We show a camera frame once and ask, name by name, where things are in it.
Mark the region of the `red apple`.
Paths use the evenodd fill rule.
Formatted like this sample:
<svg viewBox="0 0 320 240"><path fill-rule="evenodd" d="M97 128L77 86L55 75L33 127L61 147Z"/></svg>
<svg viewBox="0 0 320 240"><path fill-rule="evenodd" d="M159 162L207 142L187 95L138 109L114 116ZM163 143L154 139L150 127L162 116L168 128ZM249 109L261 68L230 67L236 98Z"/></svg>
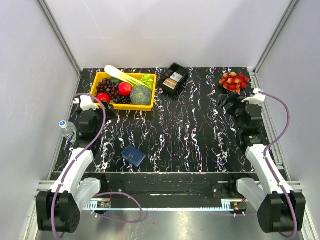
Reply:
<svg viewBox="0 0 320 240"><path fill-rule="evenodd" d="M108 103L111 102L110 96L109 96L107 93L105 93L105 92L98 93L98 94L96 95L96 98L97 98L100 102L103 102L103 101L106 101L106 102L108 102Z"/></svg>
<svg viewBox="0 0 320 240"><path fill-rule="evenodd" d="M130 96L132 90L133 86L128 82L122 82L118 86L118 92L125 97Z"/></svg>

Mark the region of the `yellow plastic bin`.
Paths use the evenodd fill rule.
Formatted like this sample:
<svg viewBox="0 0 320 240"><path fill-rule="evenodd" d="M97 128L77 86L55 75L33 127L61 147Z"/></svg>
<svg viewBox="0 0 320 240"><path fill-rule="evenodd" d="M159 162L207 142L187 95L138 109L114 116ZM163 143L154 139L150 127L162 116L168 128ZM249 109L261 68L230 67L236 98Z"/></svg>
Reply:
<svg viewBox="0 0 320 240"><path fill-rule="evenodd" d="M156 74L151 74L149 73L149 75L151 76L151 79L153 80L153 88L152 88L152 98L150 101L149 105L136 105L136 104L115 104L113 101L111 101L110 103L113 105L115 110L125 110L125 111L146 111L146 112L150 112L155 104L155 95L156 95L156 85L157 85L157 75ZM96 96L97 93L97 89L96 87L98 86L98 84L100 82L103 81L103 79L106 78L110 78L111 76L105 72L98 72L95 75L93 84L92 84L92 88L90 90L90 94L93 96Z"/></svg>

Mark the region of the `gold cards stack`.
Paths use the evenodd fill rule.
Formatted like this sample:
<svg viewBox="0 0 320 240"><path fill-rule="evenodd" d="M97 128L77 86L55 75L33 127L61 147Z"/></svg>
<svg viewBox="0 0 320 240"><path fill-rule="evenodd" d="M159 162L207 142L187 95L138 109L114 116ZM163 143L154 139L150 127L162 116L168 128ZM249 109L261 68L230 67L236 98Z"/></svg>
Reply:
<svg viewBox="0 0 320 240"><path fill-rule="evenodd" d="M177 88L178 82L172 80L171 78L166 78L162 84L169 89L175 90Z"/></svg>

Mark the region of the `red apple lower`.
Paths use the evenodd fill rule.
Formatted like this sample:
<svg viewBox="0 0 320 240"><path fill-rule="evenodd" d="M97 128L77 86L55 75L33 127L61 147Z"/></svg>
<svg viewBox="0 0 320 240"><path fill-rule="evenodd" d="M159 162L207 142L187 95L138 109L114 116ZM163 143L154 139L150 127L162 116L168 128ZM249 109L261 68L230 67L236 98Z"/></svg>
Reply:
<svg viewBox="0 0 320 240"><path fill-rule="evenodd" d="M103 102L103 101L106 101L106 102L108 102L108 103L111 102L110 96L109 96L107 93L105 93L105 92L98 93L98 94L96 95L96 98L97 98L100 102Z"/></svg>

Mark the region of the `blue card holder wallet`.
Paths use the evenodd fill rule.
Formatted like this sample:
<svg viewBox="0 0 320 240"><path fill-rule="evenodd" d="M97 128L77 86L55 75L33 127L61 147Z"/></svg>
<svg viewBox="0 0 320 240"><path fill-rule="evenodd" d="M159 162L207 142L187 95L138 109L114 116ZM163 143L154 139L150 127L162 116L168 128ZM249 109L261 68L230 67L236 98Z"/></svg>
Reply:
<svg viewBox="0 0 320 240"><path fill-rule="evenodd" d="M132 144L123 150L121 155L128 163L132 164L136 168L139 168L146 158L146 154L141 152Z"/></svg>

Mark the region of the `red apple upper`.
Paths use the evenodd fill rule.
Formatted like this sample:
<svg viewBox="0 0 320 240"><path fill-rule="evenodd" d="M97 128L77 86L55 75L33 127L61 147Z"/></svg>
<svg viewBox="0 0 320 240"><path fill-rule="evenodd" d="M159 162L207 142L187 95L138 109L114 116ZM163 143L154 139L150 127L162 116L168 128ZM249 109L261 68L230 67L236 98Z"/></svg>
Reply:
<svg viewBox="0 0 320 240"><path fill-rule="evenodd" d="M130 96L132 90L133 86L128 82L122 82L118 86L118 92L125 97Z"/></svg>

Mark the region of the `black card tray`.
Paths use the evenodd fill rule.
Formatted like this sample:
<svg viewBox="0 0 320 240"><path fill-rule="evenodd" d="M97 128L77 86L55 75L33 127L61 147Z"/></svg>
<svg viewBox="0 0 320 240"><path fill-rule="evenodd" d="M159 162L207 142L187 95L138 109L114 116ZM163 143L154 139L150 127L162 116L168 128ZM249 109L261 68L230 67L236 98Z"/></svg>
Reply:
<svg viewBox="0 0 320 240"><path fill-rule="evenodd" d="M179 95L186 86L189 70L178 63L173 63L161 74L157 86L170 95Z"/></svg>

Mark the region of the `green cantaloupe melon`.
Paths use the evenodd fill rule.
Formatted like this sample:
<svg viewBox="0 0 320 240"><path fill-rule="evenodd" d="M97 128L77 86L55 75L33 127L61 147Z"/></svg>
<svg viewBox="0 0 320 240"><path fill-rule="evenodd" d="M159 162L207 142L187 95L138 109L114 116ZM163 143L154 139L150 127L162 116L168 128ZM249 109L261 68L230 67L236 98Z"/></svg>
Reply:
<svg viewBox="0 0 320 240"><path fill-rule="evenodd" d="M132 89L130 99L134 105L147 106L151 103L152 92L147 86L138 85Z"/></svg>

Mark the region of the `green avocado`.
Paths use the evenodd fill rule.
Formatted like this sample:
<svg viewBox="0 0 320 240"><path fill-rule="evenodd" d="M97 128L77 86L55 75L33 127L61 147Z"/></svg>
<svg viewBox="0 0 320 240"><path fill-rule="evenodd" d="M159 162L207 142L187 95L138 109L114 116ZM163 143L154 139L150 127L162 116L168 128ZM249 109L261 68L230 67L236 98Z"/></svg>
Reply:
<svg viewBox="0 0 320 240"><path fill-rule="evenodd" d="M110 82L116 85L116 84L120 84L122 81L117 78L111 77Z"/></svg>

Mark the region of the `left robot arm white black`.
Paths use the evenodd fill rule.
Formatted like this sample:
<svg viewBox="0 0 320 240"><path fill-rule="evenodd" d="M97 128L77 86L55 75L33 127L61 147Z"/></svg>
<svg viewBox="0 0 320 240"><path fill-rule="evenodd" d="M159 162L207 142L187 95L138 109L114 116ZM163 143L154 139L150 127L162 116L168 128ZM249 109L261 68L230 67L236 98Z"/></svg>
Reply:
<svg viewBox="0 0 320 240"><path fill-rule="evenodd" d="M74 233L86 204L94 195L106 196L109 190L100 178L84 178L84 174L100 148L105 123L116 117L116 112L107 100L99 106L87 95L80 97L80 108L71 157L55 183L35 199L40 231Z"/></svg>

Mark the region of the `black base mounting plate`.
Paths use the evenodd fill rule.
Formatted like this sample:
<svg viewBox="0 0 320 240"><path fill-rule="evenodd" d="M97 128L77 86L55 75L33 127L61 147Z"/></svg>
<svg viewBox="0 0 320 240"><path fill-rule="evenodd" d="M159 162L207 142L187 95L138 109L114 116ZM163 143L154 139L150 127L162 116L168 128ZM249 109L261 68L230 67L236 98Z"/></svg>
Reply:
<svg viewBox="0 0 320 240"><path fill-rule="evenodd" d="M134 197L145 209L205 209L221 207L222 199L243 197L236 191L236 181L255 173L86 173L98 178L102 191L124 192Z"/></svg>

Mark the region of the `red lychee bunch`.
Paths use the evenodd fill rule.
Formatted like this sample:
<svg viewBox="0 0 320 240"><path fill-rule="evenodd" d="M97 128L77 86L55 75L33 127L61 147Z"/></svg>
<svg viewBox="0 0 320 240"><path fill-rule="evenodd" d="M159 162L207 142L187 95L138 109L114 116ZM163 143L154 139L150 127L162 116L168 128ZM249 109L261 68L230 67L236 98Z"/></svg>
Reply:
<svg viewBox="0 0 320 240"><path fill-rule="evenodd" d="M219 80L221 87L229 92L236 92L240 94L243 92L249 84L250 78L245 76L243 73L224 73L222 78Z"/></svg>

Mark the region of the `purple grape bunch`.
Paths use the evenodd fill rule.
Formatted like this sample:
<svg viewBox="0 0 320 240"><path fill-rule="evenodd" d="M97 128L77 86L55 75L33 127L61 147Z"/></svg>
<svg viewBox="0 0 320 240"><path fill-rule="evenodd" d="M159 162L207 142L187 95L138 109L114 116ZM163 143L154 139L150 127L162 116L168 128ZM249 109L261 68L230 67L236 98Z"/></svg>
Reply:
<svg viewBox="0 0 320 240"><path fill-rule="evenodd" d="M95 87L96 94L107 93L113 100L115 97L120 96L118 91L119 84L111 83L110 78L103 78L101 82Z"/></svg>

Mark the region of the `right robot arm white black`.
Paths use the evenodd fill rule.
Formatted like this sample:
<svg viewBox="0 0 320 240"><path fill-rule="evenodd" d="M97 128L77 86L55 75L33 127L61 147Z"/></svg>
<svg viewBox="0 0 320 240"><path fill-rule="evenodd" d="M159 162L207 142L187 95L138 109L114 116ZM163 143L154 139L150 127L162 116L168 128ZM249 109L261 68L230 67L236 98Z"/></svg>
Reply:
<svg viewBox="0 0 320 240"><path fill-rule="evenodd" d="M233 198L242 195L252 204L264 233L292 239L302 229L306 199L293 190L272 160L269 149L274 142L267 143L263 138L261 104L267 96L256 88L249 97L230 92L218 98L218 105L234 118L237 144L260 181L240 178L228 184L227 192Z"/></svg>

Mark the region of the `white daikon radish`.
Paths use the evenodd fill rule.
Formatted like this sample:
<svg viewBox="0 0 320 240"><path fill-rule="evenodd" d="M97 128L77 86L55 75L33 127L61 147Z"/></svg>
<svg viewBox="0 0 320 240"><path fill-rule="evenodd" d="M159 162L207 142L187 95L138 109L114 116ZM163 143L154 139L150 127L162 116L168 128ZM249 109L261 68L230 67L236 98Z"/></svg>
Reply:
<svg viewBox="0 0 320 240"><path fill-rule="evenodd" d="M142 83L140 80L120 71L116 67L112 65L106 65L104 67L104 71L111 77L116 78L122 82L129 83L133 85L134 87L136 86L144 86L145 84Z"/></svg>

